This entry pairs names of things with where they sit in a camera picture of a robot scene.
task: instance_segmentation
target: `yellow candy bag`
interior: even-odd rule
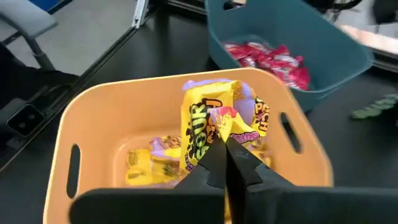
[[[267,134],[269,107],[235,80],[190,81],[181,106],[180,172],[190,172],[215,138],[235,138],[249,148]]]
[[[132,187],[174,187],[179,180],[181,138],[154,138],[147,149],[132,149],[127,155],[126,184]]]

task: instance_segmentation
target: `black table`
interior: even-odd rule
[[[205,22],[163,8],[138,31],[126,33],[88,70],[81,87],[216,69],[208,57]],[[308,114],[332,161],[336,186],[398,187],[394,123],[349,119],[353,110],[395,91],[394,75],[372,68]],[[60,114],[0,172],[2,223],[42,223],[59,119]]]

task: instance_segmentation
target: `chair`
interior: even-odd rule
[[[57,25],[50,14],[28,0],[0,0],[0,20],[21,32],[42,68],[54,70],[35,39]]]

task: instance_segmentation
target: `plastic bin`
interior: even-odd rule
[[[304,56],[312,79],[310,91],[292,89],[304,111],[372,64],[373,55],[367,48],[302,0],[247,0],[243,7],[228,11],[223,5],[224,0],[206,1],[211,58],[221,69],[238,68],[223,42],[286,45],[292,55]]]
[[[91,189],[128,187],[127,152],[156,136],[180,135],[182,86],[189,80],[229,78],[253,87],[271,108],[268,146],[273,167],[296,185],[331,186],[330,161],[289,89],[270,73],[254,68],[146,78],[94,86],[63,112],[44,209],[44,223],[68,223],[73,199]],[[296,133],[296,153],[281,123],[284,113]],[[72,147],[80,148],[77,191],[67,195]]]

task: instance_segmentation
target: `candy bag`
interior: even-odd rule
[[[289,55],[275,55],[273,59],[277,62],[278,61],[285,62],[285,64],[289,65],[292,68],[298,68],[299,66],[301,66],[301,63],[303,61],[302,56],[293,58],[292,56]]]
[[[190,172],[216,138],[231,136],[249,146],[267,134],[269,107],[246,83],[189,81],[183,89],[180,172]]]
[[[181,138],[154,138],[145,149],[127,155],[126,184],[131,187],[170,188],[179,182]]]
[[[245,51],[253,57],[259,54],[271,54],[273,52],[272,48],[258,42],[246,42],[243,47]]]
[[[288,48],[285,45],[281,45],[273,51],[274,55],[290,55]]]
[[[244,46],[234,43],[224,43],[224,48],[232,55],[232,58],[239,60],[248,56],[250,53]]]
[[[256,61],[249,55],[238,60],[242,67],[256,67]]]
[[[310,85],[310,74],[305,67],[297,68],[289,73],[290,80],[300,90],[308,90]]]

